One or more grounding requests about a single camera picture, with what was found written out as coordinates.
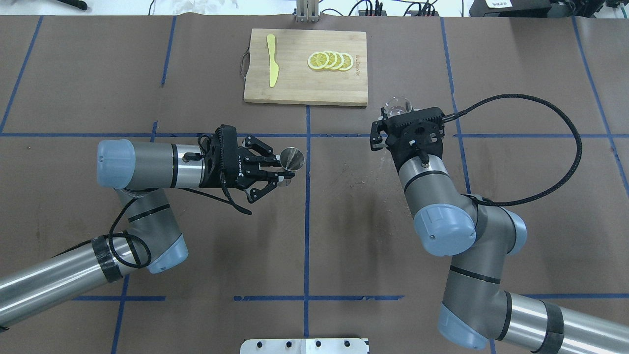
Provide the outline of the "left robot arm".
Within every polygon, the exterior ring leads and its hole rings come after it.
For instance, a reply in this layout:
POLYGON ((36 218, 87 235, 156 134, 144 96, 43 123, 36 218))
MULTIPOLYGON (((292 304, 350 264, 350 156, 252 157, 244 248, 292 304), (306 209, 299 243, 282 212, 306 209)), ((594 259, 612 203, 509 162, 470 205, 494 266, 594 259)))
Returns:
POLYGON ((137 269, 156 274, 181 264, 189 252, 165 190, 209 197, 245 215, 231 190, 250 204, 289 184, 305 163, 301 150, 279 153, 253 135, 238 140, 232 126, 199 135, 195 144, 103 140, 97 146, 97 183, 116 191, 122 205, 102 235, 70 247, 1 280, 1 331, 137 269))

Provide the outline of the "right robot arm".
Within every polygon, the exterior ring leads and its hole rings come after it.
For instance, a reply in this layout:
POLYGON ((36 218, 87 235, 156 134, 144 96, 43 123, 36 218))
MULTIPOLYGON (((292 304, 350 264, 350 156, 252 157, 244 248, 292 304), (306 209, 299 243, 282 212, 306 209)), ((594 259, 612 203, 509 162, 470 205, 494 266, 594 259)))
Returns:
POLYGON ((497 340, 533 354, 628 352, 626 325, 501 289, 506 256, 526 241, 525 223, 458 193, 438 151, 422 148, 442 148, 436 124, 405 122, 396 130, 393 119, 380 117, 370 140, 373 150, 387 148, 394 159, 424 249, 451 258, 438 319, 443 337, 475 350, 497 340))

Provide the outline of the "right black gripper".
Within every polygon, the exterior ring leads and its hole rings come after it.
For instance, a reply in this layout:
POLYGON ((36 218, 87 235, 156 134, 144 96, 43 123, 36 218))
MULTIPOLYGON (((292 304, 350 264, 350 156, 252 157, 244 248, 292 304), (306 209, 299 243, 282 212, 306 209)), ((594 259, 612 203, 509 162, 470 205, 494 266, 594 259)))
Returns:
POLYGON ((443 158, 443 124, 441 119, 417 119, 416 121, 387 125, 387 118, 379 118, 371 124, 369 147, 371 151, 384 148, 391 153, 396 171, 414 157, 422 163, 429 155, 443 158))

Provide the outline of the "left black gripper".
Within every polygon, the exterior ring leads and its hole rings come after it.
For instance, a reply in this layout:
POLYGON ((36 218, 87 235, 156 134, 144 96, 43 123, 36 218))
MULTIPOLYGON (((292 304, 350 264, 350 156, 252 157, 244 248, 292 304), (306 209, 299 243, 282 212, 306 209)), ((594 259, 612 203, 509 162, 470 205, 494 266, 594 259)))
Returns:
POLYGON ((273 148, 253 135, 247 135, 241 147, 227 148, 223 153, 219 147, 207 147, 204 163, 206 169, 200 180, 200 188, 226 186, 245 190, 250 204, 279 186, 288 186, 296 176, 295 172, 284 169, 243 170, 243 164, 281 165, 279 155, 274 153, 273 148))

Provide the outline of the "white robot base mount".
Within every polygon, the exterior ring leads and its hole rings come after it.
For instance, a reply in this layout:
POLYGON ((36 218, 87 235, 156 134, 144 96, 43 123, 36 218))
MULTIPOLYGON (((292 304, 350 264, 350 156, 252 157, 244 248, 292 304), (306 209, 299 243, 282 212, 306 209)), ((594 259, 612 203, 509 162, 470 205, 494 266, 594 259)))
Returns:
POLYGON ((240 347, 241 354, 369 354, 363 338, 251 339, 240 347))

